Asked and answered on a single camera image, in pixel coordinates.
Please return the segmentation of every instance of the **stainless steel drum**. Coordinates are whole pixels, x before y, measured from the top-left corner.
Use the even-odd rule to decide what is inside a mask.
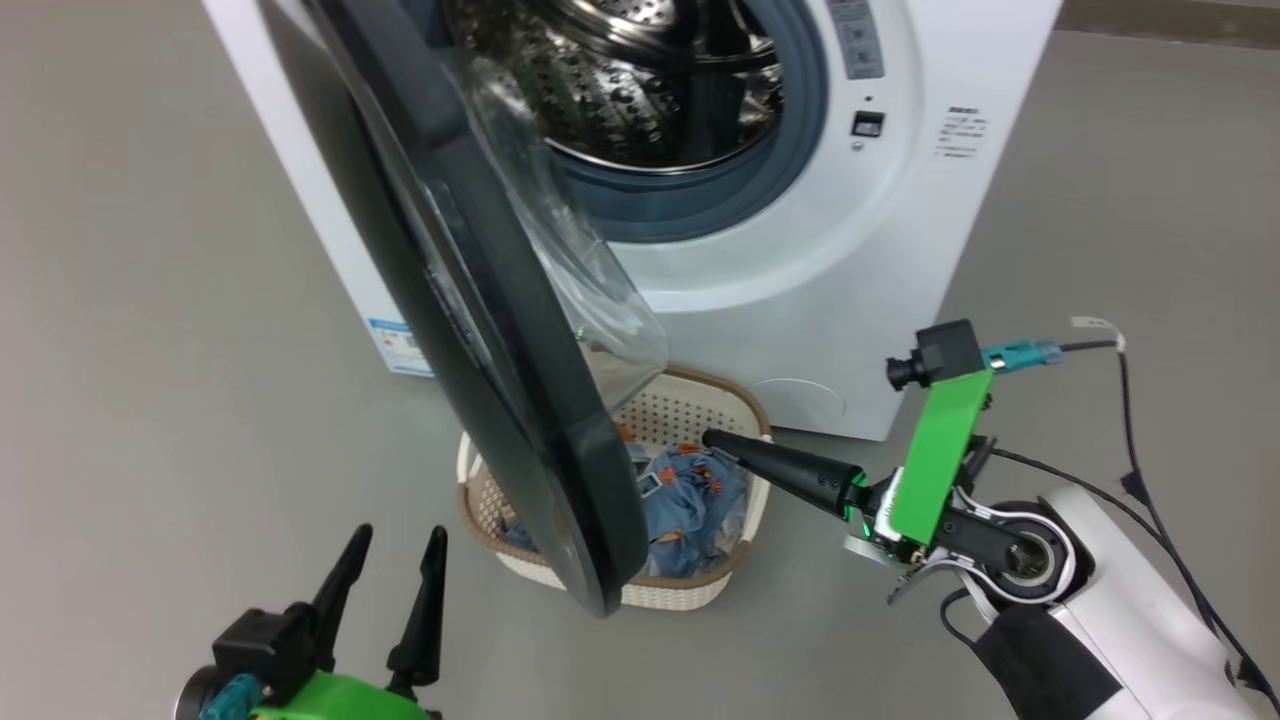
[[[547,141],[589,164],[678,174],[751,147],[782,67],[739,0],[445,0],[460,45],[506,67]]]

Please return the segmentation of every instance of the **washing machine door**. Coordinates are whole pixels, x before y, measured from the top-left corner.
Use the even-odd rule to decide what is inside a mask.
[[[609,411],[666,334],[497,68],[429,50],[396,0],[314,15],[406,229],[370,255],[541,556],[607,615],[648,553]]]

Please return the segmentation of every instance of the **white plastic basket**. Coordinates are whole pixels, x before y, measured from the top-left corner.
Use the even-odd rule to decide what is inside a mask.
[[[626,424],[635,433],[636,441],[646,443],[667,446],[699,442],[703,430],[708,428],[772,442],[764,411],[746,391],[689,370],[667,370],[618,411],[614,419]],[[498,560],[517,575],[564,589],[541,556],[503,539],[502,516],[508,510],[507,498],[466,433],[458,446],[457,474],[462,515],[471,534],[492,548]],[[716,600],[750,550],[768,497],[769,484],[749,474],[742,539],[728,560],[714,573],[696,578],[634,578],[622,588],[622,603],[687,611]]]

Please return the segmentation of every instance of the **cable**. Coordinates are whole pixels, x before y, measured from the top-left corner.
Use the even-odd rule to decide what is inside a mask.
[[[1178,568],[1178,573],[1183,577],[1187,587],[1190,588],[1201,615],[1208,616],[1206,625],[1208,625],[1210,629],[1213,629],[1213,626],[1217,625],[1217,629],[1226,637],[1226,642],[1230,643],[1236,655],[1240,656],[1240,669],[1236,673],[1236,676],[1244,680],[1247,687],[1252,687],[1265,694],[1267,700],[1271,701],[1271,707],[1275,708],[1276,715],[1280,715],[1280,698],[1276,697],[1275,691],[1271,688],[1271,682],[1262,674],[1262,669],[1258,667],[1258,664],[1254,662],[1253,657],[1244,650],[1240,641],[1235,639],[1235,633],[1226,626],[1226,623],[1222,621],[1222,616],[1217,614],[1217,610],[1213,610],[1212,605],[1210,605],[1208,597],[1206,597],[1204,591],[1201,589],[1199,583],[1196,582],[1190,569],[1185,562],[1183,562],[1183,557],[1179,555],[1178,548],[1174,547],[1174,541],[1169,536],[1169,530],[1165,529],[1164,520],[1160,519],[1160,512],[1156,511],[1156,502],[1151,498],[1147,483],[1142,477],[1142,470],[1138,466],[1138,451],[1135,450],[1133,442],[1133,398],[1129,392],[1129,359],[1125,357],[1124,352],[1117,355],[1120,357],[1120,396],[1124,410],[1124,441],[1125,448],[1129,451],[1129,466],[1132,468],[1130,474],[1124,478],[1124,480],[1129,480],[1132,478],[1132,483],[1125,483],[1124,480],[1121,480],[1121,483],[1125,484],[1125,489],[1129,491],[1130,495],[1138,497],[1138,501],[1147,506],[1147,511],[1151,514],[1151,520],[1156,524],[1156,529],[1160,530],[1160,534],[1165,538],[1165,551],[1169,552],[1169,556],[1174,560],[1174,566]]]
[[[1078,350],[1116,347],[1116,341],[1100,340],[1100,341],[1087,341],[1087,342],[1071,342],[1061,345],[1059,347],[1061,348],[1062,352],[1074,352]],[[1082,480],[1080,478],[1064,473],[1062,470],[1059,470],[1052,465],[1047,465],[1044,462],[1041,462],[1039,460],[1033,460],[1024,455],[1010,452],[1007,450],[998,447],[993,448],[991,454],[998,457],[1004,457],[1006,460],[1021,462],[1030,468],[1036,468],[1037,470],[1042,470],[1051,475],[1056,475],[1069,483],[1074,483],[1076,486],[1083,487],[1084,489],[1092,492],[1100,498],[1123,510],[1143,530],[1146,530],[1147,534],[1153,537],[1156,542],[1160,543],[1160,547],[1162,547],[1165,552],[1169,553],[1169,557],[1172,559],[1174,566],[1178,568],[1178,573],[1183,577],[1183,582],[1185,582],[1187,587],[1190,589],[1192,597],[1196,601],[1196,607],[1199,611],[1201,618],[1204,620],[1204,625],[1210,630],[1213,630],[1213,628],[1216,626],[1222,633],[1222,635],[1226,637],[1226,642],[1231,646],[1233,650],[1235,650],[1236,655],[1240,656],[1240,666],[1239,671],[1236,673],[1236,676],[1244,680],[1245,687],[1256,689],[1261,692],[1263,696],[1266,696],[1267,701],[1271,702],[1271,707],[1276,711],[1276,715],[1280,715],[1280,698],[1276,697],[1276,693],[1272,689],[1271,683],[1267,680],[1266,675],[1262,674],[1262,669],[1258,667],[1258,664],[1253,660],[1253,657],[1248,653],[1248,651],[1244,650],[1244,646],[1240,644],[1240,641],[1235,638],[1235,633],[1233,633],[1231,629],[1226,626],[1226,623],[1222,621],[1222,616],[1219,615],[1217,610],[1215,610],[1213,606],[1208,602],[1208,597],[1204,594],[1204,591],[1201,589],[1199,583],[1196,582],[1196,578],[1192,575],[1190,569],[1183,561],[1181,555],[1174,546],[1174,541],[1169,536],[1169,530],[1165,528],[1165,523],[1160,518],[1160,512],[1156,511],[1156,503],[1155,501],[1152,501],[1151,493],[1147,491],[1147,483],[1143,479],[1142,469],[1138,465],[1138,451],[1133,439],[1133,398],[1129,391],[1130,388],[1129,359],[1125,356],[1124,352],[1117,352],[1117,356],[1120,359],[1120,396],[1124,411],[1124,439],[1125,439],[1125,450],[1129,454],[1129,468],[1130,468],[1129,474],[1120,479],[1120,484],[1124,487],[1126,493],[1133,496],[1138,502],[1140,502],[1147,509],[1147,512],[1151,514],[1151,520],[1152,523],[1155,523],[1155,527],[1148,524],[1142,518],[1142,515],[1138,515],[1138,512],[1133,507],[1129,507],[1126,503],[1121,502],[1115,496],[1107,493],[1106,491],[1096,486],[1092,486]],[[945,600],[942,603],[942,623],[943,625],[947,626],[947,630],[951,632],[952,635],[968,641],[968,638],[960,635],[954,628],[951,628],[950,623],[947,623],[946,609],[951,602],[955,602],[955,600],[952,600],[952,596],[947,596],[947,600]]]
[[[1039,460],[1033,460],[1030,457],[1027,457],[1025,455],[1019,455],[1016,452],[1010,452],[1010,451],[1007,451],[1007,450],[1005,450],[1002,447],[993,448],[991,451],[991,454],[995,455],[995,456],[997,456],[997,457],[1004,457],[1005,460],[1012,460],[1014,462],[1021,462],[1023,465],[1027,465],[1027,466],[1030,466],[1030,468],[1036,468],[1037,470],[1048,473],[1051,475],[1057,475],[1059,478],[1062,478],[1064,480],[1066,480],[1069,483],[1080,486],[1082,488],[1092,492],[1093,495],[1101,497],[1102,500],[1110,502],[1111,505],[1115,505],[1120,510],[1124,510],[1125,515],[1128,515],[1130,519],[1133,519],[1134,523],[1138,523],[1138,525],[1143,530],[1147,530],[1148,536],[1156,538],[1156,542],[1160,543],[1160,547],[1165,548],[1165,551],[1169,550],[1169,547],[1165,544],[1165,538],[1161,537],[1160,533],[1156,532],[1156,528],[1151,527],[1151,523],[1148,523],[1142,515],[1138,515],[1137,510],[1134,510],[1133,507],[1129,507],[1120,498],[1117,498],[1116,496],[1108,493],[1107,491],[1105,491],[1105,489],[1102,489],[1102,488],[1100,488],[1100,487],[1097,487],[1094,484],[1087,483],[1087,482],[1082,480],[1080,478],[1076,478],[1075,475],[1064,473],[1062,470],[1059,470],[1057,468],[1055,468],[1052,465],[1047,465],[1044,462],[1041,462]]]
[[[1062,352],[1074,352],[1076,350],[1096,350],[1098,347],[1115,347],[1116,341],[1114,340],[1088,340],[1084,342],[1068,342],[1057,346]]]
[[[964,644],[969,646],[969,650],[974,650],[973,641],[969,639],[968,637],[965,637],[964,633],[961,633],[960,630],[957,630],[955,628],[955,625],[951,624],[951,620],[947,618],[947,610],[956,601],[964,600],[966,597],[969,597],[969,591],[966,588],[960,588],[960,589],[952,592],[951,594],[948,594],[947,597],[942,598],[942,605],[938,607],[938,618],[942,619],[942,626],[946,628],[947,632],[951,633],[952,637],[955,637],[955,639],[957,639],[957,641],[963,642]]]

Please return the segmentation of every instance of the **patterned cloth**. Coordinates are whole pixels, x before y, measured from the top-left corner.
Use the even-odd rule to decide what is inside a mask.
[[[742,471],[699,445],[682,443],[654,457],[641,474],[649,473],[663,487],[644,498],[649,559],[640,575],[692,578],[714,571],[742,537]],[[524,524],[512,525],[504,537],[538,552]]]

